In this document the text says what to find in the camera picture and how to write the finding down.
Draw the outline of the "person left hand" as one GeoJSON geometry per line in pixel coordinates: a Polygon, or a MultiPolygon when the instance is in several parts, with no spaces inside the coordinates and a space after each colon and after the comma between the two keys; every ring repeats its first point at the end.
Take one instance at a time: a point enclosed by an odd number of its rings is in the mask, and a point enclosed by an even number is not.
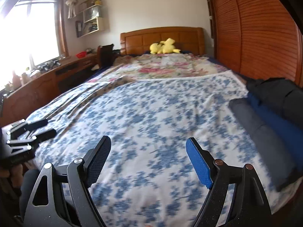
{"type": "Polygon", "coordinates": [[[20,188],[23,182],[23,166],[21,164],[13,166],[10,169],[0,170],[1,178],[10,178],[14,188],[20,188]]]}

